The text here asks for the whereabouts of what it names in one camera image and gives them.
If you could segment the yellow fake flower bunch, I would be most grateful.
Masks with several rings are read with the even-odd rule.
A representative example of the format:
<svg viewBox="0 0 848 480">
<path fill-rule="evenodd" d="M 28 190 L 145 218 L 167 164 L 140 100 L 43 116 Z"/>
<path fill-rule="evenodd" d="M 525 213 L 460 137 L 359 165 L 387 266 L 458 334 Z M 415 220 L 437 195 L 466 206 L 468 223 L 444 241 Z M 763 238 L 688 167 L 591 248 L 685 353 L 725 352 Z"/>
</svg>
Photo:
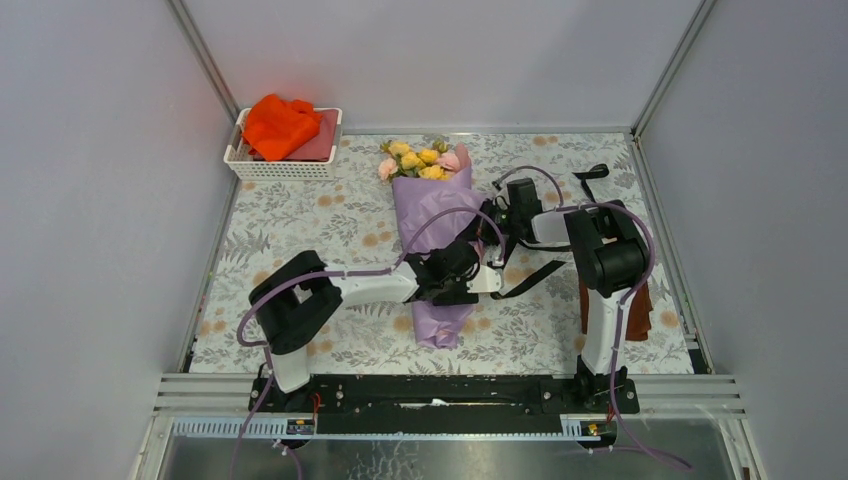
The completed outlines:
<svg viewBox="0 0 848 480">
<path fill-rule="evenodd" d="M 441 139 L 419 150 L 405 142 L 388 141 L 380 150 L 385 158 L 377 166 L 377 175 L 385 183 L 397 178 L 447 181 L 470 165 L 458 146 Z"/>
</svg>

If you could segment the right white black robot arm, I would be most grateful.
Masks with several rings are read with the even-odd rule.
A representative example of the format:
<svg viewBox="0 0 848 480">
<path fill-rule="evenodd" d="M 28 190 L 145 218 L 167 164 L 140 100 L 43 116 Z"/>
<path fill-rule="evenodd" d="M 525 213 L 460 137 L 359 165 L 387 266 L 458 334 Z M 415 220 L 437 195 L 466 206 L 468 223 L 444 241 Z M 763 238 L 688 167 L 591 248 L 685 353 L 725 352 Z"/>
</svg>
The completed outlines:
<svg viewBox="0 0 848 480">
<path fill-rule="evenodd" d="M 475 240 L 493 245 L 504 238 L 509 250 L 521 245 L 572 255 L 586 325 L 573 396 L 583 410 L 601 410 L 626 380 L 619 349 L 631 306 L 655 265 L 646 226 L 620 200 L 546 210 L 529 178 L 510 182 L 506 199 L 486 200 L 481 210 L 495 224 L 470 224 Z"/>
</svg>

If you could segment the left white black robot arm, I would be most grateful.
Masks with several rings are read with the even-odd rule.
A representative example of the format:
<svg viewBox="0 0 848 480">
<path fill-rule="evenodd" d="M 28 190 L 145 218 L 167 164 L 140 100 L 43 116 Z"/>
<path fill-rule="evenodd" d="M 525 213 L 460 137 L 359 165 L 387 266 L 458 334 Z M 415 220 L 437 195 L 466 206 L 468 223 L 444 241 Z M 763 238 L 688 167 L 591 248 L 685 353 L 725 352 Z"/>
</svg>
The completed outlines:
<svg viewBox="0 0 848 480">
<path fill-rule="evenodd" d="M 490 273 L 461 240 L 377 269 L 333 267 L 314 250 L 297 254 L 248 295 L 247 317 L 259 324 L 269 351 L 272 398 L 288 411 L 307 404 L 307 346 L 337 310 L 375 302 L 471 305 L 487 287 L 499 285 L 486 279 Z"/>
</svg>

